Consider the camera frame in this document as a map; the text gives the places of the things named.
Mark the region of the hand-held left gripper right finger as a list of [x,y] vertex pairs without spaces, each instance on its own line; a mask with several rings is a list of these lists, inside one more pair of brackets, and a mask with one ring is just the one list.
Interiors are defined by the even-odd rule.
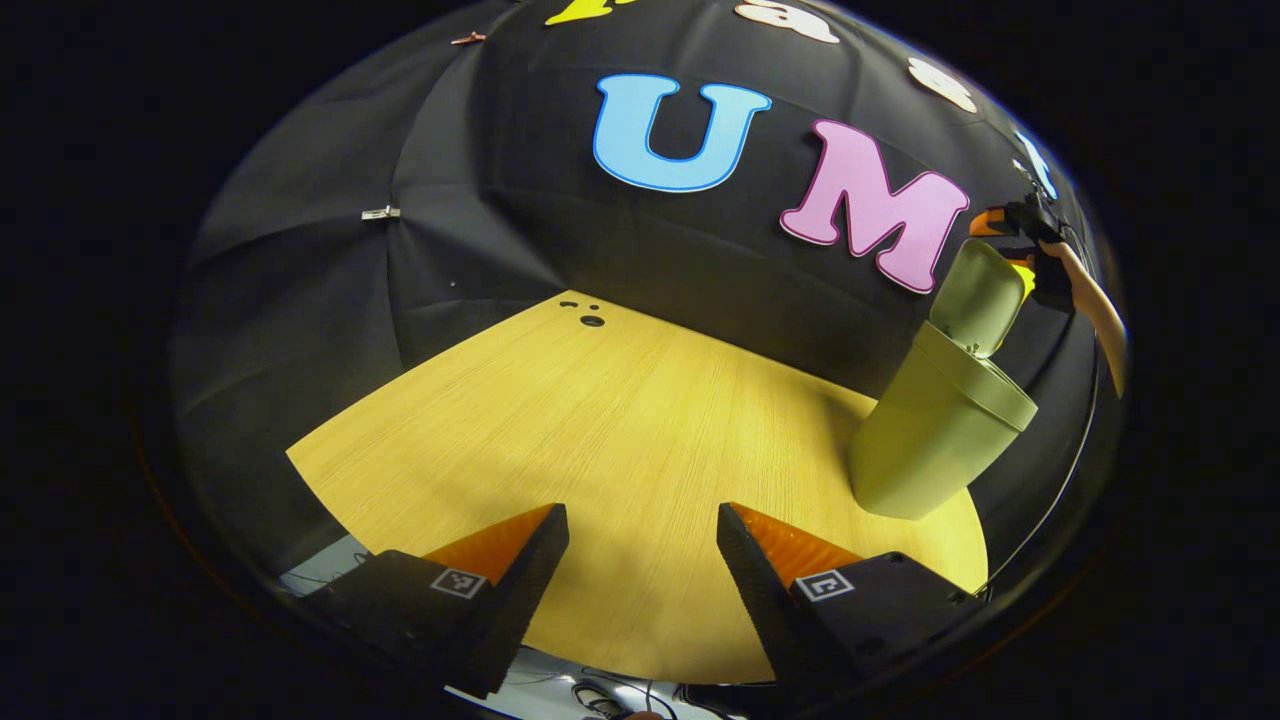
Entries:
[[980,606],[906,553],[863,557],[736,502],[718,507],[716,543],[777,683],[795,693],[896,673]]

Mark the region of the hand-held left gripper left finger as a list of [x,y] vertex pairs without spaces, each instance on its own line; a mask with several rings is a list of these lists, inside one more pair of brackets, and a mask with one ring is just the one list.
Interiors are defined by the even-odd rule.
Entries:
[[430,553],[376,553],[302,605],[393,673],[483,698],[500,689],[568,543],[567,507],[545,503]]

